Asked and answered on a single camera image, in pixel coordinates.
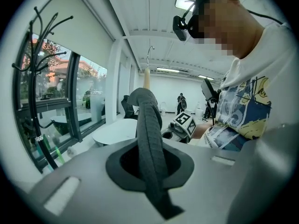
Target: white column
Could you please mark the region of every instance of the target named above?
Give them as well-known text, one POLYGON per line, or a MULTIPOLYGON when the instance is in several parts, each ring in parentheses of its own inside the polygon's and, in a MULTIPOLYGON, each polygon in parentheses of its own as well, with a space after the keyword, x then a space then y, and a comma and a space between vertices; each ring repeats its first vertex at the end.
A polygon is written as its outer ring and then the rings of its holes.
POLYGON ((105 113, 106 123, 108 125, 116 121, 116 94, 117 94, 117 79, 118 68, 121 58, 121 48, 123 39, 115 40, 108 60, 107 78, 106 78, 106 92, 105 92, 105 113))
POLYGON ((118 111, 125 115, 125 111, 121 105, 124 95, 129 95, 129 81, 130 81, 130 69, 131 69, 131 58, 128 57, 125 64, 120 66, 120 81, 118 90, 118 111))
POLYGON ((130 82, 129 82, 129 94, 131 94, 134 90, 134 81, 135 81, 135 69, 136 67, 131 65, 130 70, 130 82))

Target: vr headset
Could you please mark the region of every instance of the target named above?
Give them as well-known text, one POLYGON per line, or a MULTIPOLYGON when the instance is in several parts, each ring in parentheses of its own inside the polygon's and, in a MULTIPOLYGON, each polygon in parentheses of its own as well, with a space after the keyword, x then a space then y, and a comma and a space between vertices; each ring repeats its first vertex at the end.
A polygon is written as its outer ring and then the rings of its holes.
MULTIPOLYGON (((184 13, 182 17, 180 16, 175 16, 173 18, 172 22, 172 28, 179 40, 181 41, 186 41, 187 39, 187 31, 189 32, 190 36, 193 38, 199 38, 199 39, 204 39, 205 34, 203 31, 200 31, 199 27, 199 19, 203 18, 204 15, 204 5, 208 3, 209 0, 195 0, 195 2, 188 8, 188 10, 184 13), (188 12, 190 12, 191 8, 194 6, 193 12, 192 12, 192 17, 189 20, 189 23, 186 24, 185 17, 187 16, 188 12)), ((264 17, 264 18, 269 18, 273 21, 276 21, 280 25, 282 25, 282 22, 266 16, 262 14, 258 14, 255 12, 249 11, 251 14, 264 17)))

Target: white t-shirt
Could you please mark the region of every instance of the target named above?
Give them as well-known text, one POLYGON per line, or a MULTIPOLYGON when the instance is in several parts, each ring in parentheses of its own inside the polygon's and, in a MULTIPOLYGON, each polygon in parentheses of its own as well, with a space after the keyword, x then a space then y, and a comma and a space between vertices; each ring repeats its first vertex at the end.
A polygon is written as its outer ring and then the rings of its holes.
POLYGON ((199 146, 240 151, 266 130, 299 121, 299 55, 292 31, 267 27, 252 52, 222 80, 216 121, 199 146))

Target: black metal coat rack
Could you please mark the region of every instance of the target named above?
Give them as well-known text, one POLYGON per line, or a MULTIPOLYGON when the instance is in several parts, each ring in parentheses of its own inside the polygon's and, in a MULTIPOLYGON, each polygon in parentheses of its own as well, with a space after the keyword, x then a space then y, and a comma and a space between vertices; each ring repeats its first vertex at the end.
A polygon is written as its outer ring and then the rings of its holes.
POLYGON ((45 29, 43 29, 43 20, 42 17, 39 13, 39 11, 37 10, 37 7, 34 7, 34 10, 39 18, 40 24, 41 24, 41 31, 40 31, 40 35, 39 38, 37 40, 36 43, 36 47, 33 47, 33 41, 32 41, 32 30, 33 30, 33 23, 34 21, 30 21, 29 23, 29 35, 30 35, 30 45, 31 45, 31 54, 30 54, 30 62, 29 62, 29 66, 26 67, 25 69, 21 69, 19 67, 17 67, 14 63, 12 64, 12 67, 17 69, 19 72, 29 72, 29 82, 28 82, 28 105, 29 105, 29 111, 30 111, 30 116, 31 116, 31 125, 32 128, 35 132, 35 140, 38 142, 45 158, 47 159, 48 163, 51 165, 51 167, 53 169, 57 168, 57 164, 55 163, 54 159, 52 158, 50 151, 47 149, 47 146, 43 140, 43 136, 41 133, 40 128, 48 128, 50 125, 52 125, 55 121, 51 121, 48 125, 46 126, 42 126, 39 124, 39 120, 38 120, 38 114, 37 114, 37 109, 36 109, 36 76, 38 74, 40 74, 42 72, 43 69, 45 69, 46 67, 49 66, 48 63, 46 63, 45 65, 42 65, 42 62, 44 60, 46 60, 47 58, 51 57, 51 56, 58 56, 58 55, 62 55, 62 54, 66 54, 65 52, 60 52, 60 53, 56 53, 56 54, 51 54, 46 56, 45 58, 43 58, 41 61, 37 62, 38 59, 38 54, 42 48, 42 44, 44 39, 47 38, 47 36, 49 34, 54 35, 54 32, 52 32, 52 30, 57 27, 58 25, 60 25, 61 23, 73 19, 73 16, 70 16, 58 23, 56 23, 54 26, 52 26, 54 20, 57 18, 58 13, 55 13, 54 16, 52 17, 52 19, 50 20, 50 22, 48 23, 48 25, 46 26, 45 29))

